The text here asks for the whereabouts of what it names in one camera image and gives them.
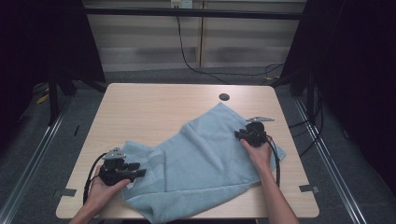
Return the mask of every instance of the gray tape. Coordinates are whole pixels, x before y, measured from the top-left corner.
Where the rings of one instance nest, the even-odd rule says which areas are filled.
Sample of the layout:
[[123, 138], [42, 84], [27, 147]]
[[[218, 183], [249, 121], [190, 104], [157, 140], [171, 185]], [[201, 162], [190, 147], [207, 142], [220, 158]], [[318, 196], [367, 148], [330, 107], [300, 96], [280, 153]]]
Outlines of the gray tape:
[[62, 196], [74, 197], [76, 195], [76, 189], [56, 189], [52, 197], [61, 198]]
[[312, 187], [310, 185], [302, 185], [299, 187], [302, 193], [312, 191], [314, 194], [319, 193], [320, 190], [318, 187]]

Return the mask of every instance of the black wire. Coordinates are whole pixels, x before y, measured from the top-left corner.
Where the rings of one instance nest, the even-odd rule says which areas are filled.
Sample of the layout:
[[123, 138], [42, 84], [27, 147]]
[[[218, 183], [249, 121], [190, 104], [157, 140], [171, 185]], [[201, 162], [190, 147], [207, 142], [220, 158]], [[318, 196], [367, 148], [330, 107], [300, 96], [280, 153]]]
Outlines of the black wire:
[[268, 144], [270, 145], [271, 150], [274, 153], [274, 157], [275, 157], [275, 165], [276, 165], [276, 184], [279, 187], [280, 186], [280, 159], [277, 156], [277, 148], [276, 148], [276, 144], [274, 142], [274, 139], [271, 137], [271, 142], [274, 143], [275, 148], [272, 146], [271, 142], [268, 141], [268, 137], [264, 136], [264, 134], [262, 134], [261, 132], [259, 132], [258, 130], [256, 130], [253, 127], [250, 127], [255, 133], [257, 133], [260, 137], [264, 138], [267, 140]]
[[[316, 108], [316, 111], [315, 111], [315, 114], [314, 114], [314, 118], [316, 118], [317, 115], [318, 115], [318, 113], [320, 112], [320, 109], [321, 109], [321, 107], [322, 107], [322, 100], [323, 100], [323, 98], [322, 98], [321, 96], [318, 95], [317, 108]], [[303, 121], [301, 121], [301, 122], [298, 122], [298, 123], [289, 125], [289, 128], [295, 128], [295, 127], [298, 127], [298, 126], [300, 126], [300, 125], [302, 125], [302, 124], [305, 124], [305, 123], [307, 123], [307, 122], [308, 122], [308, 120], [305, 119], [305, 120], [303, 120]]]
[[287, 74], [286, 76], [281, 76], [277, 81], [271, 83], [269, 86], [272, 88], [277, 88], [279, 86], [291, 83], [295, 78], [299, 78], [302, 73], [302, 69], [294, 70], [293, 72]]
[[304, 133], [306, 133], [306, 132], [308, 132], [308, 129], [305, 129], [303, 132], [301, 132], [301, 133], [297, 133], [296, 135], [294, 135], [292, 138], [295, 138], [295, 137], [298, 137], [298, 136], [301, 136], [301, 135], [303, 135]]
[[299, 155], [300, 157], [302, 157], [306, 152], [308, 152], [309, 149], [318, 141], [318, 139], [320, 138], [320, 134], [321, 134], [321, 132], [323, 130], [324, 117], [323, 117], [323, 107], [322, 107], [322, 104], [321, 104], [322, 97], [318, 94], [318, 98], [320, 99], [320, 123], [321, 123], [321, 126], [320, 126], [320, 129], [318, 131], [318, 134], [315, 136], [314, 141]]
[[273, 145], [271, 144], [271, 142], [268, 142], [268, 144], [270, 145], [270, 148], [272, 149], [273, 153], [274, 153], [274, 157], [275, 157], [275, 165], [276, 165], [276, 184], [279, 187], [280, 186], [280, 159], [277, 156], [277, 148], [276, 148], [276, 144], [274, 142], [273, 139], [271, 139], [271, 141], [274, 143], [275, 148], [273, 147]]
[[[223, 82], [223, 83], [225, 83], [225, 84], [228, 84], [228, 85], [231, 85], [231, 83], [228, 83], [228, 82], [226, 82], [226, 81], [222, 80], [221, 78], [216, 77], [216, 76], [214, 76], [214, 75], [244, 76], [244, 77], [257, 77], [257, 76], [266, 75], [265, 80], [260, 84], [260, 85], [262, 85], [262, 84], [266, 81], [266, 79], [267, 79], [267, 74], [271, 73], [272, 71], [274, 71], [275, 69], [277, 69], [279, 66], [283, 65], [283, 63], [269, 64], [269, 65], [265, 66], [264, 72], [257, 73], [257, 74], [240, 74], [240, 73], [224, 73], [224, 72], [210, 72], [210, 73], [209, 73], [209, 72], [199, 71], [199, 70], [196, 70], [196, 69], [192, 68], [192, 67], [189, 65], [189, 63], [187, 62], [187, 60], [186, 60], [186, 56], [185, 56], [185, 54], [184, 54], [184, 48], [183, 48], [183, 40], [182, 40], [182, 38], [181, 38], [180, 17], [177, 17], [177, 30], [178, 30], [178, 37], [179, 37], [179, 40], [180, 40], [180, 48], [181, 48], [181, 54], [182, 54], [182, 56], [183, 56], [183, 61], [184, 61], [184, 63], [190, 68], [190, 70], [191, 70], [191, 71], [194, 71], [194, 72], [196, 72], [196, 73], [199, 73], [199, 74], [209, 75], [209, 76], [211, 76], [211, 77], [217, 79], [218, 81], [221, 81], [221, 82]], [[275, 68], [271, 69], [270, 71], [267, 71], [267, 68], [268, 68], [269, 66], [275, 66]]]
[[97, 175], [96, 175], [96, 176], [94, 176], [94, 177], [91, 179], [91, 175], [92, 175], [92, 173], [93, 173], [93, 169], [95, 168], [96, 163], [98, 163], [99, 160], [102, 159], [102, 157], [104, 157], [106, 154], [107, 154], [107, 153], [103, 153], [102, 155], [100, 155], [100, 156], [96, 159], [96, 161], [93, 163], [93, 165], [92, 165], [92, 167], [91, 167], [90, 173], [88, 174], [87, 181], [85, 182], [84, 195], [83, 195], [83, 198], [82, 198], [82, 204], [85, 204], [85, 202], [87, 202], [87, 199], [88, 199], [88, 192], [89, 192], [89, 190], [90, 190], [91, 181], [97, 177]]

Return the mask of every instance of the wooden table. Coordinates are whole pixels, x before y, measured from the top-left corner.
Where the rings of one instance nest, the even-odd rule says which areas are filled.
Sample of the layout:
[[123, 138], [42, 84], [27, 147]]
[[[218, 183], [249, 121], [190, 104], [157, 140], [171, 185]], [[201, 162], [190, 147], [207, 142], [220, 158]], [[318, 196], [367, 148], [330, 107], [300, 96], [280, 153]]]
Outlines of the wooden table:
[[[265, 122], [265, 130], [285, 149], [280, 163], [280, 189], [297, 217], [316, 217], [318, 205], [312, 192], [301, 193], [299, 186], [308, 180], [290, 135], [274, 89], [261, 86], [111, 84], [98, 109], [67, 189], [76, 189], [74, 197], [63, 196], [56, 215], [71, 218], [82, 206], [83, 187], [94, 160], [103, 152], [122, 147], [127, 140], [157, 146], [173, 136], [181, 126], [221, 102], [245, 118], [255, 116], [275, 119]], [[255, 186], [233, 200], [193, 218], [266, 217], [260, 186]], [[103, 218], [142, 218], [117, 195], [103, 210]]]

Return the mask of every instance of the handheld controller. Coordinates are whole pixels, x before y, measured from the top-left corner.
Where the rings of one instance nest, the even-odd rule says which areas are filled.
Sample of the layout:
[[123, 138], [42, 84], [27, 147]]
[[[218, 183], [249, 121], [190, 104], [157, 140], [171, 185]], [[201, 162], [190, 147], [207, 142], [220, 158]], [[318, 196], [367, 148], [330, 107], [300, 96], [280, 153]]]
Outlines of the handheld controller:
[[239, 140], [245, 139], [253, 147], [260, 147], [268, 141], [264, 125], [261, 122], [249, 123], [246, 129], [240, 129], [239, 132], [234, 131], [234, 133]]
[[108, 186], [113, 186], [123, 179], [131, 182], [146, 174], [146, 169], [139, 170], [140, 163], [125, 163], [125, 154], [118, 147], [110, 150], [102, 159], [105, 161], [100, 168], [99, 177]]

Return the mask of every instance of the cloth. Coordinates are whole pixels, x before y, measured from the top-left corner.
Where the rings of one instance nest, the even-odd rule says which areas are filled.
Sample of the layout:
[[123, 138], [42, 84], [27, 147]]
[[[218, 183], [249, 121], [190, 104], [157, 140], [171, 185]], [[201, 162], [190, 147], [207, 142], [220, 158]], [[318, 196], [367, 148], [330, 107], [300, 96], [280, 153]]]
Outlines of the cloth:
[[[125, 143], [125, 161], [140, 162], [140, 169], [147, 171], [122, 191], [124, 201], [151, 223], [164, 223], [199, 214], [247, 191], [260, 177], [233, 133], [247, 124], [219, 103], [156, 147]], [[276, 149], [283, 159], [284, 150]]]

